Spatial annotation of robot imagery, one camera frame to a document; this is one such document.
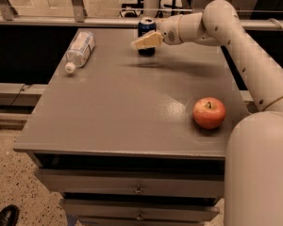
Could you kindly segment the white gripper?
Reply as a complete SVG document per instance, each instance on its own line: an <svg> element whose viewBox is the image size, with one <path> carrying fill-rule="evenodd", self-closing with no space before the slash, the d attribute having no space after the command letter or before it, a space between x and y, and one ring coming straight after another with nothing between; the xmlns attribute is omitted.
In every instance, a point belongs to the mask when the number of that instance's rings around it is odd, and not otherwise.
<svg viewBox="0 0 283 226"><path fill-rule="evenodd" d="M152 30L141 37L137 37L131 42L131 48L134 50L156 48L163 42L168 45L181 44L182 40L179 36L180 19L181 15L157 19L157 31Z"/></svg>

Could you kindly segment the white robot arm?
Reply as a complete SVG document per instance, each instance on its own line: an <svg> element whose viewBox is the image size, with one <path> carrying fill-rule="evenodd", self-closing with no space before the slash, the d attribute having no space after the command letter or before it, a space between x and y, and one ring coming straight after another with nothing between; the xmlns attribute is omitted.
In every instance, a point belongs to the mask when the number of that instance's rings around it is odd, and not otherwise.
<svg viewBox="0 0 283 226"><path fill-rule="evenodd" d="M258 109L235 126L225 148L225 226L283 226L283 68L247 34L225 0L157 25L132 46L222 45Z"/></svg>

